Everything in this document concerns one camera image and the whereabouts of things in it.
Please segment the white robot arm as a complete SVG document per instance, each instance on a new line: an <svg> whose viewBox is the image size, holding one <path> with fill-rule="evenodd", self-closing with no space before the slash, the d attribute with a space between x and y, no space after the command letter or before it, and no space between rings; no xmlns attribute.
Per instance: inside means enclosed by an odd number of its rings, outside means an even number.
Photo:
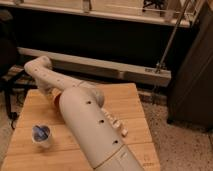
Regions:
<svg viewBox="0 0 213 171"><path fill-rule="evenodd" d="M95 86L52 70L47 56L24 65L39 90L61 91L59 110L94 171L144 171L144 168L112 126L104 111L104 94Z"/></svg>

